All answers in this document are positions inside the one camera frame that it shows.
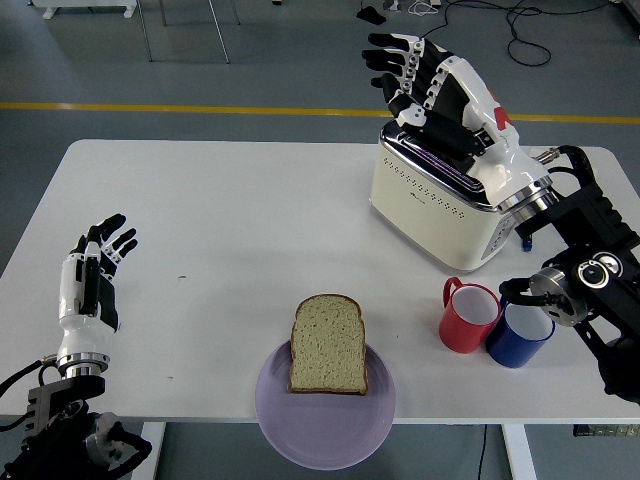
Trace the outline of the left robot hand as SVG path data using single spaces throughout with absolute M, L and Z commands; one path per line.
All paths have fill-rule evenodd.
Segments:
M 59 361 L 100 354 L 106 338 L 119 328 L 114 279 L 122 260 L 138 244 L 134 228 L 119 231 L 125 222 L 126 216 L 117 213 L 91 226 L 62 263 Z

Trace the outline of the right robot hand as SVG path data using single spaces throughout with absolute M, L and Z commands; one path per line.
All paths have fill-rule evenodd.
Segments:
M 378 72 L 398 127 L 480 182 L 488 202 L 503 211 L 544 198 L 546 168 L 521 148 L 509 116 L 471 64 L 429 40 L 372 33 L 362 57 Z

